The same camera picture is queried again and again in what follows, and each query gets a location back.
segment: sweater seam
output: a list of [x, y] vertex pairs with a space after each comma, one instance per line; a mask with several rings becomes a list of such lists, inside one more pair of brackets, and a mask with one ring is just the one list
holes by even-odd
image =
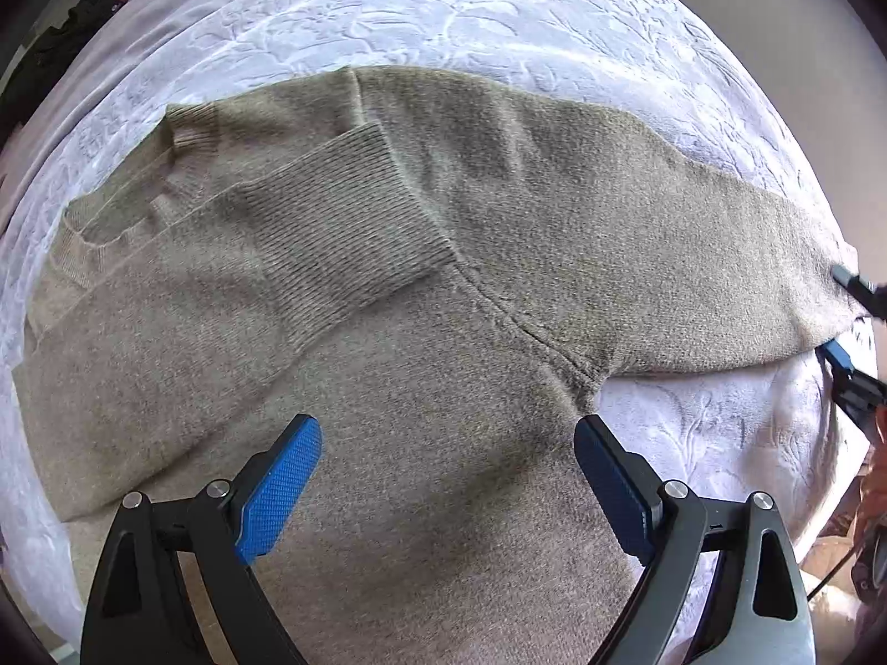
[[473, 293], [476, 293], [477, 297], [491, 305], [500, 315], [504, 315], [509, 323], [513, 324], [524, 337], [530, 339], [535, 345], [542, 346], [545, 351], [551, 352], [559, 360], [565, 361], [571, 370], [575, 370], [583, 377], [587, 377], [596, 386], [602, 385], [606, 379], [615, 374], [616, 370], [593, 370], [589, 366], [587, 358], [584, 358], [561, 342], [560, 339], [554, 337], [546, 326], [526, 314], [518, 314], [513, 308], [504, 306], [494, 288], [485, 283], [482, 277], [480, 277], [477, 268], [470, 266], [466, 262], [456, 262], [454, 270], [460, 276], [463, 284], [467, 285]]

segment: floor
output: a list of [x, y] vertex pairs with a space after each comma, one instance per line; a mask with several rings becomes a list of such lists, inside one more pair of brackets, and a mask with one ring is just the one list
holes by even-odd
[[[682, 0], [788, 123], [859, 268], [887, 282], [887, 60], [846, 0]], [[878, 370], [887, 330], [875, 324]]]

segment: bed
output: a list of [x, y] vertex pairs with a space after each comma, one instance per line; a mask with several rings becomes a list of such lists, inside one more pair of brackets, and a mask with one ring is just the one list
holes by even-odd
[[[93, 190], [166, 104], [217, 99], [340, 66], [462, 70], [639, 115], [689, 157], [815, 212], [813, 170], [773, 105], [677, 0], [131, 0], [96, 35], [0, 157], [0, 523], [29, 604], [72, 643], [83, 603], [64, 527], [43, 495], [11, 368], [28, 294], [63, 207]], [[871, 325], [839, 338], [875, 371]], [[828, 402], [813, 352], [700, 377], [612, 379], [600, 414], [622, 444], [700, 495], [772, 493], [801, 559], [868, 443]], [[704, 557], [674, 637], [686, 647], [714, 559]]]

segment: metal screw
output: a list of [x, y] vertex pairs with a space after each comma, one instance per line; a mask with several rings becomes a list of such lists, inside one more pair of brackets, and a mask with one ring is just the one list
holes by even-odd
[[751, 501], [761, 510], [773, 509], [773, 497], [767, 495], [766, 492], [755, 492], [755, 494], [751, 496]]
[[669, 497], [674, 497], [676, 500], [683, 500], [689, 491], [690, 488], [679, 479], [670, 479], [665, 483], [665, 494]]
[[207, 485], [207, 495], [210, 497], [225, 497], [231, 490], [231, 484], [226, 479], [214, 479]]
[[142, 504], [142, 494], [140, 492], [130, 492], [123, 497], [123, 507], [127, 510], [135, 510]]

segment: beige sweater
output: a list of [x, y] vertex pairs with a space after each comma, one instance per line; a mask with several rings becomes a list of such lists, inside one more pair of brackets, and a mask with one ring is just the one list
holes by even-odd
[[312, 413], [325, 455], [256, 563], [312, 663], [585, 662], [631, 588], [572, 455], [600, 383], [856, 312], [821, 223], [609, 108], [368, 68], [152, 138], [57, 239], [79, 289], [14, 372], [34, 462], [85, 585], [128, 490], [191, 495]]

